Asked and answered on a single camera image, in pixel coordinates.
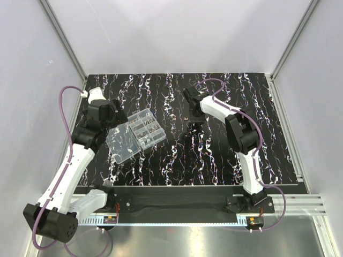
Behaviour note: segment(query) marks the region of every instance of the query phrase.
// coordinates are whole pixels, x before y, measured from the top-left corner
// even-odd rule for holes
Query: reflective metal surface
[[[266,226],[275,217],[266,217]],[[89,230],[80,226],[74,239]],[[191,257],[191,256],[324,256],[311,217],[285,217],[273,230],[262,233],[232,232],[223,228],[116,227],[110,231],[111,245],[104,256]],[[71,242],[77,256],[94,257],[107,237],[91,232]],[[50,240],[43,240],[47,245]],[[63,245],[40,252],[40,257],[69,256]]]

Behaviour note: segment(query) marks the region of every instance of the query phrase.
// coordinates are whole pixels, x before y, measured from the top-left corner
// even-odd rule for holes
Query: gray wall
[[[305,172],[343,253],[343,1],[321,1],[277,77]]]
[[[59,90],[81,80],[37,0],[1,0],[0,24],[0,255],[24,256],[23,209],[50,184],[66,137]],[[68,120],[76,99],[66,92]]]
[[[87,73],[267,72],[310,0],[49,0]]]

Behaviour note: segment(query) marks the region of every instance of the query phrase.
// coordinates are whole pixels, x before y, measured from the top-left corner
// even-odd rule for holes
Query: marble tabletop
[[[88,165],[79,185],[237,185],[243,182],[237,155],[228,145],[225,125],[213,117],[193,123],[183,97],[186,87],[207,78],[219,78],[226,87],[218,98],[256,114],[264,137],[259,152],[266,184],[297,184],[269,86],[263,73],[98,74],[88,77],[86,90],[101,87],[107,99],[119,99],[129,116],[149,108],[167,139],[116,164],[106,144]],[[213,94],[218,82],[197,89]],[[77,122],[86,109],[82,100]]]

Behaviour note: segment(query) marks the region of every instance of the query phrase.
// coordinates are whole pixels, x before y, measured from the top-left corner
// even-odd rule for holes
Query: purple cable
[[[256,148],[256,150],[252,153],[252,158],[253,158],[253,170],[254,170],[254,173],[255,173],[255,177],[257,179],[257,181],[261,184],[262,187],[264,188],[274,188],[276,190],[278,190],[280,192],[280,194],[282,195],[282,198],[284,200],[284,210],[281,214],[281,217],[280,219],[272,226],[268,227],[268,228],[265,228],[264,230],[268,231],[268,230],[271,230],[272,228],[274,228],[276,225],[278,225],[281,220],[283,219],[283,217],[285,216],[285,213],[286,213],[286,197],[285,197],[285,194],[283,193],[283,191],[281,190],[281,188],[279,188],[278,186],[274,186],[274,185],[265,185],[262,180],[260,180],[258,178],[258,173],[257,173],[257,167],[256,167],[256,160],[255,160],[255,155],[256,153],[262,148],[262,144],[263,144],[263,136],[262,136],[262,132],[260,130],[260,128],[258,127],[257,123],[254,121],[253,118],[251,118],[249,115],[245,114],[244,112],[242,111],[239,111],[239,110],[236,110],[236,109],[231,109],[228,105],[220,102],[217,100],[217,98],[215,97],[217,94],[219,94],[225,87],[225,82],[220,80],[220,79],[214,79],[214,78],[210,78],[210,79],[204,79],[203,81],[199,82],[197,86],[201,85],[202,83],[206,82],[206,81],[219,81],[221,83],[221,88],[216,91],[213,95],[212,95],[212,100],[219,104],[220,106],[222,107],[225,107],[227,109],[229,109],[230,111],[234,111],[234,112],[237,112],[238,114],[244,116],[245,118],[247,118],[251,123],[253,123],[253,125],[255,126],[256,130],[257,130],[257,133],[258,133],[258,137],[259,137],[259,144]]]
[[[83,236],[84,234],[87,234],[87,233],[90,232],[90,231],[92,231],[92,229],[90,229],[90,230],[86,231],[85,233],[83,233],[82,236]],[[103,231],[105,231],[106,234],[107,234],[107,243],[106,243],[105,248],[102,250],[102,252],[101,252],[99,255],[97,255],[96,257],[101,257],[101,256],[103,256],[103,254],[104,254],[105,251],[107,250],[107,248],[108,248],[108,246],[109,246],[109,243],[110,243],[111,236],[110,236],[109,232],[108,232],[107,230],[105,230],[105,229],[104,229]],[[69,250],[68,245],[64,244],[64,248],[66,249],[66,251],[69,253],[70,256],[78,257],[77,255],[73,254],[73,253]]]
[[[66,130],[66,134],[68,136],[68,141],[69,141],[69,148],[70,148],[70,154],[69,154],[69,157],[68,157],[68,163],[70,162],[72,156],[73,156],[73,142],[71,140],[71,134],[70,134],[70,131],[69,131],[69,127],[68,127],[68,123],[66,122],[66,119],[65,119],[65,115],[64,115],[64,112],[63,112],[63,107],[62,107],[62,95],[63,95],[63,92],[68,89],[68,88],[73,88],[73,89],[76,89],[76,90],[79,90],[81,93],[83,92],[80,88],[78,87],[74,87],[74,86],[66,86],[64,88],[61,89],[60,93],[59,93],[59,97],[58,97],[58,105],[59,105],[59,112],[61,113],[61,116],[62,116],[62,120],[63,120],[63,124],[64,124],[64,127],[65,127],[65,130]],[[54,186],[53,190],[51,190],[51,193],[49,194],[49,197],[52,198],[68,168],[68,164],[65,165],[60,177],[58,178],[58,181],[56,183],[56,185]],[[37,239],[36,239],[36,233],[37,233],[37,228],[38,228],[38,223],[43,215],[43,212],[45,211],[48,203],[50,202],[50,199],[47,199],[45,201],[45,204],[43,205],[43,207],[41,208],[41,210],[39,211],[38,213],[38,216],[36,218],[36,221],[33,225],[33,229],[32,229],[32,243],[34,245],[34,247],[36,247],[37,249],[39,250],[46,250],[50,247],[52,247],[57,241],[53,241],[50,245],[48,246],[40,246],[38,243],[37,243]]]

